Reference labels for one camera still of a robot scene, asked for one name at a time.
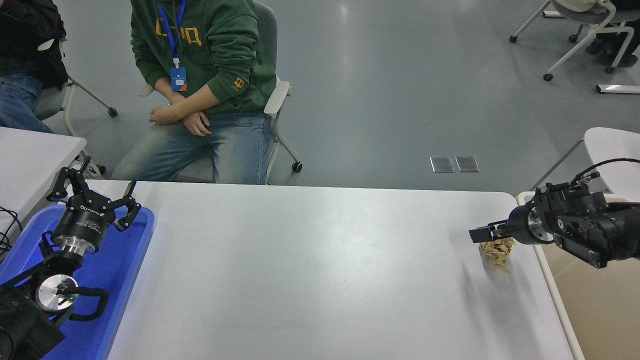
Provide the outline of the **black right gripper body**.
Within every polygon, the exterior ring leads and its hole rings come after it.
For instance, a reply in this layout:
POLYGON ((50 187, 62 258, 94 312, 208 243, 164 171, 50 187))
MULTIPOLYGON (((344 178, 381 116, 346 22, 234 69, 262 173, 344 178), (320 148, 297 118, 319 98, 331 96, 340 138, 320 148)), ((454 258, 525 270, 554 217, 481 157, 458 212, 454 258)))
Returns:
POLYGON ((524 245, 535 245, 538 238, 530 229, 530 214, 533 207, 521 205, 515 207, 509 214, 506 223, 506 233, 508 237, 514 238, 517 242, 524 245))

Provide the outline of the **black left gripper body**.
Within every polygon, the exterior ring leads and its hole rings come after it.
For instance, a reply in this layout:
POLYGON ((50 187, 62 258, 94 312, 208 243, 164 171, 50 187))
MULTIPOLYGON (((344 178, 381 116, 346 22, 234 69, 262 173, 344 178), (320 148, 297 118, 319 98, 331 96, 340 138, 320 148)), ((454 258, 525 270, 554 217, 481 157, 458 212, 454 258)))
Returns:
POLYGON ((97 209, 81 202, 70 203, 66 208, 55 230, 52 233, 52 243, 62 248, 67 240, 80 239, 89 243, 90 249, 100 249, 107 230, 115 221, 113 209, 97 209))

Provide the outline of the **person's left hand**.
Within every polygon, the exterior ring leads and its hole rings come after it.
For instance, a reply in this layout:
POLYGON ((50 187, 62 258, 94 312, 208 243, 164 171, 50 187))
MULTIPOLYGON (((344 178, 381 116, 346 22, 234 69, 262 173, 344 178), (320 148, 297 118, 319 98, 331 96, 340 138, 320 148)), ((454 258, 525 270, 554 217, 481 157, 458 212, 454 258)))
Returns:
POLYGON ((156 125, 170 126, 185 117, 177 104, 160 105, 150 111, 148 121, 156 125))

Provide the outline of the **person's right hand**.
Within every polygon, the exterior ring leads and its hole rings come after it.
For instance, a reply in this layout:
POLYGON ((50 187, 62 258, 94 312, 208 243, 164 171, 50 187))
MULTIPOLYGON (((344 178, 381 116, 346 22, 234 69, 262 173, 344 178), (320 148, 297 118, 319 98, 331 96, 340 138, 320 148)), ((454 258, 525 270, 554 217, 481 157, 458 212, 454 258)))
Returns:
POLYGON ((210 131, 210 120, 202 111, 194 112, 182 119, 186 130, 197 137, 207 137, 213 133, 210 131))

